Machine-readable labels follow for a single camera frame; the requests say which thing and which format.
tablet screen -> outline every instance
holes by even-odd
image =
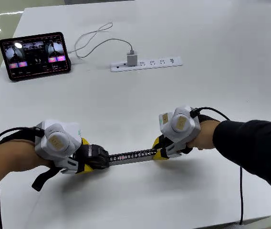
[[[60,34],[6,39],[1,45],[13,79],[69,70],[63,36]]]

power strip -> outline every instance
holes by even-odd
[[[110,71],[112,72],[123,72],[130,70],[141,70],[149,68],[164,68],[164,67],[174,67],[182,66],[181,57],[164,57],[159,59],[149,59],[149,60],[140,60],[137,62],[137,66],[129,67],[127,62],[118,62],[110,64]]]

black wire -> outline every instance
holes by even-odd
[[[200,108],[195,108],[194,110],[192,110],[191,112],[193,112],[194,114],[199,114],[200,111],[202,110],[211,110],[214,111],[218,114],[220,114],[221,116],[223,116],[225,119],[230,120],[227,116],[225,116],[222,112],[212,108],[212,107],[200,107]],[[243,222],[243,218],[244,218],[244,197],[242,194],[242,167],[240,166],[240,225],[242,225]]]
[[[33,128],[29,127],[16,127],[16,128],[11,128],[8,130],[3,131],[0,133],[0,137],[8,132],[15,131],[15,130],[33,130]],[[0,229],[3,229],[3,224],[2,224],[2,215],[1,215],[1,199],[0,199]]]

black sleeve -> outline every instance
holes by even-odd
[[[224,121],[216,127],[213,143],[225,158],[271,185],[271,122]]]

label sticker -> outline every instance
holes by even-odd
[[[57,136],[53,136],[49,139],[49,142],[52,144],[52,146],[56,149],[56,150],[60,150],[64,147],[63,143],[59,140],[59,138]]]
[[[187,118],[185,118],[185,117],[183,117],[183,116],[180,116],[180,117],[178,118],[178,122],[177,122],[177,124],[176,124],[176,128],[177,128],[178,130],[183,130],[186,121],[187,121]]]
[[[167,113],[165,113],[164,115],[162,115],[162,121],[163,121],[163,124],[168,123],[168,116],[167,116]]]

